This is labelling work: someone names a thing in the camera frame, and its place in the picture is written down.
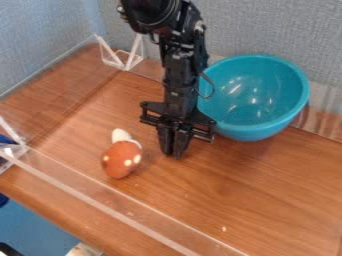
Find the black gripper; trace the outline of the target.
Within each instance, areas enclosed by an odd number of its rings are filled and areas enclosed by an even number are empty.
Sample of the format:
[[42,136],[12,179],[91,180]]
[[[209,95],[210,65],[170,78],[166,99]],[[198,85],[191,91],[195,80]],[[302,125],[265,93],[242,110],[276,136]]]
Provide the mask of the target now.
[[193,138],[214,140],[215,121],[198,109],[201,73],[191,64],[169,64],[162,85],[163,101],[141,103],[141,122],[157,128],[161,150],[182,158]]

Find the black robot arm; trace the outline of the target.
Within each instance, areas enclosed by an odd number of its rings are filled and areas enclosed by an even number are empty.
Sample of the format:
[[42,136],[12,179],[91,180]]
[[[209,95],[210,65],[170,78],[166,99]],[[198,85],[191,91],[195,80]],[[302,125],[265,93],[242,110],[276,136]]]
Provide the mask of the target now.
[[157,128],[162,152],[179,158],[193,138],[214,140],[215,120],[198,109],[199,81],[210,79],[201,11],[191,0],[121,0],[118,12],[159,46],[165,99],[141,103],[141,121]]

